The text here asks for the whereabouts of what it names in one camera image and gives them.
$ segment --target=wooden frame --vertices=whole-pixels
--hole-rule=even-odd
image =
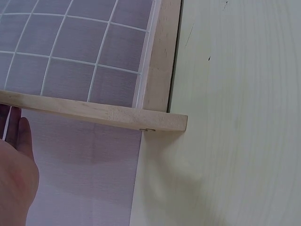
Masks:
[[[187,116],[166,113],[181,0],[158,0],[156,4],[158,2],[161,5],[158,20],[154,20],[158,21],[157,25],[152,25],[156,30],[148,76],[142,89],[142,109],[141,106],[140,109],[128,108],[8,91],[0,91],[0,103],[128,129],[185,131]]]
[[[187,116],[143,109],[102,105],[54,97],[0,91],[0,103],[53,113],[82,121],[140,129],[142,131],[184,131]]]
[[[166,112],[181,0],[162,0],[143,97],[143,109]]]

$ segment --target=wire grid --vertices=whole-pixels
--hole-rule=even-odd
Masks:
[[[74,63],[79,63],[79,64],[86,64],[86,65],[94,65],[95,66],[94,71],[93,71],[93,75],[92,75],[92,80],[91,80],[90,88],[89,88],[87,102],[89,102],[90,98],[91,98],[92,88],[93,88],[93,84],[94,84],[94,80],[95,80],[95,75],[96,75],[96,71],[97,71],[98,67],[103,67],[103,68],[113,69],[113,70],[117,70],[117,71],[122,71],[122,72],[137,74],[140,77],[143,76],[142,73],[143,73],[143,69],[145,67],[146,55],[147,55],[147,50],[148,50],[148,46],[149,46],[149,42],[150,42],[150,32],[151,32],[152,24],[153,24],[154,17],[155,17],[155,11],[153,11],[152,15],[150,15],[151,16],[151,20],[150,20],[151,24],[150,24],[149,29],[145,30],[145,29],[138,28],[138,27],[133,27],[133,26],[125,25],[125,24],[119,24],[119,23],[112,22],[112,19],[113,19],[113,16],[114,16],[114,12],[116,10],[116,7],[117,7],[117,4],[118,4],[119,0],[115,1],[113,10],[111,12],[110,19],[108,21],[99,20],[99,19],[93,19],[93,18],[88,18],[88,17],[70,16],[70,15],[68,15],[68,12],[69,12],[72,4],[73,4],[73,1],[74,0],[71,0],[71,2],[70,2],[70,4],[69,4],[69,6],[68,6],[68,8],[67,8],[67,10],[66,10],[66,12],[65,12],[64,15],[63,14],[51,14],[51,13],[34,13],[34,10],[35,10],[35,8],[36,8],[39,0],[37,0],[36,4],[34,5],[32,11],[31,11],[31,13],[5,13],[5,10],[8,7],[8,5],[10,4],[11,0],[9,0],[7,2],[7,4],[4,7],[3,11],[0,13],[0,23],[1,23],[1,18],[2,18],[3,15],[29,15],[29,17],[27,18],[25,26],[24,26],[24,28],[22,30],[22,33],[21,33],[20,38],[18,40],[17,46],[15,48],[15,51],[2,51],[2,50],[0,50],[0,53],[13,54],[13,57],[12,57],[12,60],[11,60],[11,63],[10,63],[9,69],[8,69],[8,74],[7,74],[7,77],[6,77],[6,81],[5,81],[4,90],[6,89],[6,86],[7,86],[7,81],[8,81],[9,73],[10,73],[10,70],[11,70],[11,66],[12,66],[13,61],[15,59],[15,56],[17,54],[18,55],[25,55],[25,56],[48,58],[48,64],[46,66],[46,71],[45,71],[45,74],[44,74],[44,79],[43,79],[43,83],[42,83],[42,89],[41,89],[40,96],[43,95],[43,91],[44,91],[44,87],[45,87],[45,81],[46,81],[46,77],[47,77],[47,74],[48,74],[48,71],[49,71],[50,62],[51,62],[52,59],[58,59],[58,60],[67,61],[67,62],[74,62]],[[24,34],[24,31],[26,30],[26,27],[27,27],[28,22],[29,22],[29,20],[30,20],[30,18],[31,18],[32,15],[63,17],[61,25],[59,27],[59,30],[58,30],[58,32],[56,34],[56,38],[55,38],[55,41],[54,41],[54,44],[52,46],[52,49],[51,49],[51,52],[50,52],[49,56],[48,55],[41,55],[41,54],[32,54],[32,53],[17,52],[17,49],[18,49],[18,46],[19,46],[20,41],[22,39],[22,36]],[[86,62],[86,61],[73,60],[73,59],[68,59],[68,58],[62,58],[62,57],[52,56],[53,52],[54,52],[54,48],[55,48],[56,42],[57,42],[57,39],[58,39],[59,34],[60,34],[60,31],[61,31],[61,29],[63,27],[63,24],[64,24],[64,22],[65,22],[65,20],[66,20],[67,17],[69,17],[69,18],[76,18],[76,19],[82,19],[82,20],[96,21],[96,22],[107,24],[107,27],[106,27],[106,30],[105,30],[105,33],[104,33],[104,36],[103,36],[103,40],[102,40],[102,43],[101,43],[101,46],[100,46],[100,49],[99,49],[99,53],[98,53],[98,56],[97,56],[96,63],[91,63],[91,62]],[[144,56],[141,56],[141,57],[143,57],[143,65],[141,67],[141,70],[139,70],[138,72],[132,71],[132,70],[128,70],[128,69],[118,68],[118,67],[114,67],[114,66],[99,64],[99,60],[100,60],[100,56],[101,56],[102,49],[103,49],[103,46],[104,46],[104,42],[105,42],[105,39],[106,39],[108,30],[109,30],[109,27],[110,27],[111,24],[117,25],[117,26],[121,26],[121,27],[126,27],[126,28],[129,28],[129,29],[138,30],[138,31],[145,32],[146,34],[148,34],[147,43],[145,43],[145,45],[146,45],[146,51],[144,53]],[[140,92],[140,87],[141,87],[141,79],[140,79],[140,82],[139,82],[138,92]]]

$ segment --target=gray grid panel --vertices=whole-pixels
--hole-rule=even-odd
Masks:
[[[9,70],[8,70],[8,74],[7,74],[7,78],[6,78],[6,83],[7,83],[7,80],[8,80],[8,76],[9,76],[9,72],[11,70],[11,65],[13,64],[13,61],[14,61],[14,58],[16,56],[16,54],[20,54],[20,55],[28,55],[28,56],[36,56],[36,57],[43,57],[43,58],[48,58],[48,66],[47,66],[47,69],[45,71],[45,76],[44,76],[44,80],[43,80],[43,85],[42,85],[42,89],[41,89],[41,95],[43,94],[43,89],[44,89],[44,86],[45,86],[45,80],[46,80],[46,77],[47,77],[47,73],[48,73],[48,69],[49,69],[49,66],[50,66],[50,61],[51,59],[58,59],[58,60],[63,60],[63,61],[69,61],[69,62],[76,62],[76,63],[80,63],[80,64],[87,64],[87,65],[94,65],[95,66],[95,70],[93,72],[93,76],[92,76],[92,80],[91,80],[91,84],[90,84],[90,89],[89,89],[89,94],[88,94],[88,98],[87,98],[87,101],[90,100],[90,97],[91,97],[91,92],[92,92],[92,89],[93,89],[93,83],[94,83],[94,79],[95,79],[95,75],[96,75],[96,71],[97,71],[97,68],[98,67],[103,67],[103,68],[109,68],[109,69],[113,69],[113,70],[118,70],[118,71],[123,71],[123,72],[127,72],[127,73],[133,73],[133,74],[137,74],[138,76],[141,76],[142,72],[136,72],[136,71],[132,71],[132,70],[127,70],[127,69],[123,69],[123,68],[118,68],[118,67],[114,67],[114,66],[108,66],[108,65],[102,65],[102,64],[99,64],[99,59],[100,59],[100,56],[101,56],[101,53],[102,53],[102,49],[103,49],[103,45],[104,45],[104,41],[105,41],[105,38],[106,38],[106,34],[108,33],[108,29],[110,27],[111,24],[113,25],[117,25],[117,26],[122,26],[122,27],[126,27],[126,28],[130,28],[130,29],[134,29],[134,30],[138,30],[138,31],[142,31],[142,32],[145,32],[145,33],[149,33],[150,30],[145,30],[145,29],[141,29],[141,28],[138,28],[138,27],[132,27],[132,26],[129,26],[129,25],[125,25],[125,24],[119,24],[119,23],[114,23],[112,22],[112,19],[113,19],[113,15],[114,15],[114,12],[116,10],[116,7],[117,7],[117,4],[118,4],[118,1],[119,0],[116,0],[115,2],[115,5],[114,5],[114,8],[113,8],[113,11],[111,13],[111,16],[110,16],[110,19],[109,21],[104,21],[104,20],[98,20],[98,19],[93,19],[93,18],[88,18],[88,17],[80,17],[80,16],[70,16],[68,15],[68,10],[70,9],[72,3],[74,0],[72,0],[69,4],[69,7],[68,9],[66,10],[66,13],[65,15],[61,15],[61,14],[51,14],[51,13],[34,13],[35,11],[35,8],[36,6],[38,5],[39,3],[39,0],[36,1],[36,4],[34,5],[31,13],[5,13],[5,10],[6,8],[8,7],[9,3],[10,3],[11,0],[9,0],[7,2],[7,5],[6,7],[3,9],[3,11],[1,12],[0,14],[0,23],[1,23],[1,18],[3,15],[29,15],[28,19],[27,19],[27,22],[24,26],[24,29],[22,31],[22,34],[20,36],[20,39],[18,41],[18,44],[17,44],[17,47],[15,49],[14,52],[12,51],[1,51],[0,50],[0,53],[9,53],[9,54],[13,54],[13,57],[12,57],[12,61],[11,61],[11,64],[10,64],[10,67],[9,67]],[[103,40],[102,40],[102,43],[101,43],[101,47],[99,49],[99,54],[97,56],[97,61],[96,63],[90,63],[90,62],[85,62],[85,61],[79,61],[79,60],[72,60],[72,59],[67,59],[67,58],[61,58],[61,57],[54,57],[52,56],[52,54],[50,54],[49,56],[47,55],[40,55],[40,54],[32,54],[32,53],[24,53],[24,52],[18,52],[17,49],[18,49],[18,46],[20,44],[20,41],[22,39],[22,36],[24,34],[24,31],[28,25],[28,22],[31,18],[32,15],[41,15],[41,16],[59,16],[59,17],[63,17],[63,20],[62,20],[62,23],[61,23],[61,27],[63,25],[63,22],[64,22],[64,19],[66,19],[66,17],[70,17],[70,18],[78,18],[78,19],[83,19],[83,20],[91,20],[91,21],[97,21],[97,22],[100,22],[100,23],[106,23],[107,24],[107,28],[106,28],[106,33],[103,37]]]

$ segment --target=finger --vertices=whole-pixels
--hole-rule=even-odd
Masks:
[[[10,106],[0,105],[0,139],[3,138],[6,120],[8,118]]]
[[[10,110],[10,117],[8,121],[8,131],[6,133],[5,141],[16,148],[18,139],[19,121],[21,118],[21,109],[12,107]]]
[[[16,149],[17,151],[34,160],[32,153],[32,132],[27,118],[21,118],[19,121],[18,141]]]

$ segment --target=wooden wall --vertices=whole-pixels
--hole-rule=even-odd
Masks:
[[[301,221],[301,1],[184,0],[171,112],[143,135],[131,226]]]

